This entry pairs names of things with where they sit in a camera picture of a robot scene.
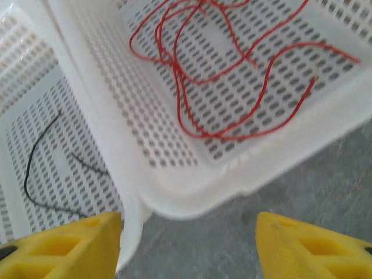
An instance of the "plastic basket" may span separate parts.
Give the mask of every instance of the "plastic basket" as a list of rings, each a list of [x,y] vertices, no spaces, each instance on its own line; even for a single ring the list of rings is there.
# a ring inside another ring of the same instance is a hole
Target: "plastic basket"
[[[173,219],[204,214],[231,197],[256,191],[371,117],[372,4],[314,0],[257,47],[253,58],[259,61],[258,70],[246,64],[208,86],[189,86],[195,117],[208,130],[239,119],[260,92],[269,57],[294,41],[326,40],[362,64],[355,66],[322,49],[292,51],[274,67],[258,113],[235,133],[254,133],[282,122],[318,71],[311,96],[289,125],[243,142],[188,137],[178,126],[170,69],[138,60],[128,47],[131,33],[159,3],[44,0],[2,4],[6,35],[1,36],[3,42],[10,42],[2,45],[14,59],[3,63],[7,56],[2,54],[0,61],[0,77],[14,87],[10,92],[4,89],[10,85],[1,86],[1,152],[6,158],[0,170],[2,241],[76,218],[33,207],[22,190],[27,154],[58,109],[63,117],[35,154],[30,189],[43,201],[79,206],[89,214],[121,210],[125,225],[119,267],[135,252],[150,211],[147,207]],[[230,16],[243,47],[301,3],[251,0],[233,11]],[[182,19],[164,27],[169,45]],[[206,77],[238,59],[225,29],[213,9],[186,28],[180,57],[190,73]],[[24,33],[18,36],[18,30]],[[153,28],[145,28],[135,46],[142,53],[156,53]],[[24,57],[33,49],[37,54],[25,63]],[[76,164],[68,156],[71,149],[107,168],[112,180]]]

